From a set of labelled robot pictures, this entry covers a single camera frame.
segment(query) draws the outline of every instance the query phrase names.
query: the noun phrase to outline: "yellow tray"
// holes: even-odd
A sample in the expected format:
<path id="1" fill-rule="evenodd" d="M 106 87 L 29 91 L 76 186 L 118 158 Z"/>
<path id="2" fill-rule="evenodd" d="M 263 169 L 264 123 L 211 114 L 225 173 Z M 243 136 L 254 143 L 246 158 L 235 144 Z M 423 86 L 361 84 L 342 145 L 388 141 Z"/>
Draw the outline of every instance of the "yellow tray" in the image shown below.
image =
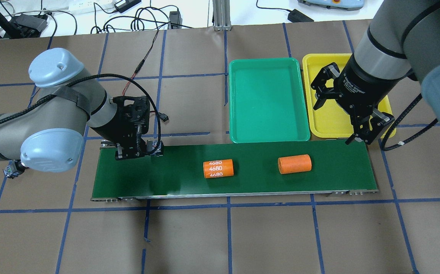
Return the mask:
<path id="1" fill-rule="evenodd" d="M 314 111 L 316 103 L 315 90 L 311 82 L 324 66 L 335 62 L 340 71 L 345 67 L 352 54 L 307 54 L 303 57 L 303 82 L 305 86 L 306 106 L 310 130 L 321 138 L 348 138 L 354 133 L 350 123 L 350 116 L 337 105 L 335 100 L 327 100 L 323 107 Z M 327 81 L 327 87 L 333 87 L 333 80 Z M 389 99 L 384 97 L 379 103 L 379 110 L 392 115 Z"/>

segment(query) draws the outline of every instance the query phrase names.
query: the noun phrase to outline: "white cable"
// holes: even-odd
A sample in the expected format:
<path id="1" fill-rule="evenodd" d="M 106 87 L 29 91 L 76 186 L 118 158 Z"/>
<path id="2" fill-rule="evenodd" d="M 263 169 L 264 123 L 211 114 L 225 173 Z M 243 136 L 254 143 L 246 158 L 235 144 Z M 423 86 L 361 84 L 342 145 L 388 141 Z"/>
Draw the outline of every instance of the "white cable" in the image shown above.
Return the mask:
<path id="1" fill-rule="evenodd" d="M 1 0 L 1 1 L 2 1 L 2 3 L 9 4 L 10 7 L 12 8 L 12 12 L 15 12 L 15 7 L 13 7 L 13 5 L 9 1 L 6 1 L 6 0 Z"/>
<path id="2" fill-rule="evenodd" d="M 57 10 L 31 10 L 31 11 L 22 11 L 22 12 L 11 13 L 11 15 L 14 16 L 14 15 L 23 14 L 23 13 L 30 13 L 30 12 L 48 12 L 48 11 L 50 11 L 50 12 L 55 12 L 55 11 L 58 11 L 58 9 L 57 9 Z"/>

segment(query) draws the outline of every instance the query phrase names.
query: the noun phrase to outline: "power adapter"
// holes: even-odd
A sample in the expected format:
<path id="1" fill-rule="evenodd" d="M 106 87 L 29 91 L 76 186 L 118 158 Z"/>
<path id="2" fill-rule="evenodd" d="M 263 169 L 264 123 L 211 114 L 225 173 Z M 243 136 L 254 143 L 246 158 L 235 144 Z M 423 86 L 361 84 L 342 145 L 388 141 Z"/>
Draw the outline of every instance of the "power adapter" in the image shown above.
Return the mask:
<path id="1" fill-rule="evenodd" d="M 299 10 L 293 9 L 288 14 L 288 20 L 297 23 L 297 22 L 313 22 L 313 19 L 309 18 L 305 14 L 301 13 Z"/>
<path id="2" fill-rule="evenodd" d="M 171 11 L 169 12 L 169 21 L 171 22 L 172 29 L 180 29 L 183 18 L 181 18 L 180 11 Z"/>
<path id="3" fill-rule="evenodd" d="M 141 1 L 142 0 L 121 0 L 121 1 L 118 1 L 116 4 L 114 4 L 114 6 L 118 12 L 124 13 L 125 11 L 127 11 L 131 7 L 137 5 Z"/>

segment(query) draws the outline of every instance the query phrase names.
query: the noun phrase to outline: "grid floor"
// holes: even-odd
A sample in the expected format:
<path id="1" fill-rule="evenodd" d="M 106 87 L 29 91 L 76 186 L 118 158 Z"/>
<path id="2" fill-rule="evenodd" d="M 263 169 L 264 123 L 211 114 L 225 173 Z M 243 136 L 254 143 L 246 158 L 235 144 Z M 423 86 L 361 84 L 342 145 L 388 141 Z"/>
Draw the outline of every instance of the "grid floor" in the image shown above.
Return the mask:
<path id="1" fill-rule="evenodd" d="M 234 26 L 224 33 L 211 28 L 162 31 L 136 79 L 157 91 L 151 93 L 158 109 L 186 117 L 164 126 L 166 145 L 225 143 L 229 61 L 350 52 L 367 25 L 342 21 Z M 46 49 L 68 48 L 91 72 L 127 74 L 135 60 L 124 56 L 142 53 L 121 45 L 121 38 L 137 39 L 137 48 L 147 49 L 151 35 L 0 41 L 0 110 L 18 111 L 23 108 L 18 102 L 35 100 L 37 90 L 23 64 Z M 17 56 L 18 47 L 29 52 Z M 1 77 L 2 72 L 8 75 Z M 112 96 L 124 85 L 115 79 L 100 82 Z M 412 92 L 419 92 L 417 84 L 405 80 L 398 86 L 410 90 L 390 95 L 396 114 Z M 214 102 L 198 110 L 195 96 Z M 420 108 L 393 139 L 431 121 L 422 119 L 433 115 L 427 106 Z M 206 123 L 201 117 L 208 111 L 220 121 Z M 156 123 L 148 137 L 157 137 Z M 0 272 L 440 273 L 440 126 L 399 151 L 370 146 L 380 193 L 337 198 L 311 194 L 93 203 L 89 196 L 100 137 L 87 128 L 84 140 L 71 172 L 28 171 L 12 181 L 0 173 Z"/>

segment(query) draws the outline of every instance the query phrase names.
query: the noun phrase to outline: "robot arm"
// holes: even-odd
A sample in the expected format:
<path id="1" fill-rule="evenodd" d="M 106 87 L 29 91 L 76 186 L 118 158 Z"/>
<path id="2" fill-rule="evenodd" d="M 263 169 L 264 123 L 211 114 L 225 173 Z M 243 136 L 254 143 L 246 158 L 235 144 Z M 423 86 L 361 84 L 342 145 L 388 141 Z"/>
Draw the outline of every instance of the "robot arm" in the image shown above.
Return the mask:
<path id="1" fill-rule="evenodd" d="M 0 124 L 0 161 L 19 159 L 21 165 L 14 164 L 20 170 L 69 170 L 79 160 L 86 125 L 117 145 L 117 160 L 161 155 L 162 143 L 146 144 L 141 138 L 149 127 L 146 96 L 110 97 L 84 65 L 61 48 L 37 56 L 29 75 L 41 88 L 37 104 L 44 103 L 21 116 L 0 114 L 0 121 L 19 116 Z"/>
<path id="2" fill-rule="evenodd" d="M 314 109 L 335 99 L 354 128 L 347 143 L 370 144 L 394 121 L 378 111 L 379 102 L 410 69 L 440 122 L 440 0 L 385 0 L 342 72 L 329 64 L 311 83 Z M 333 88 L 325 86 L 330 78 Z"/>

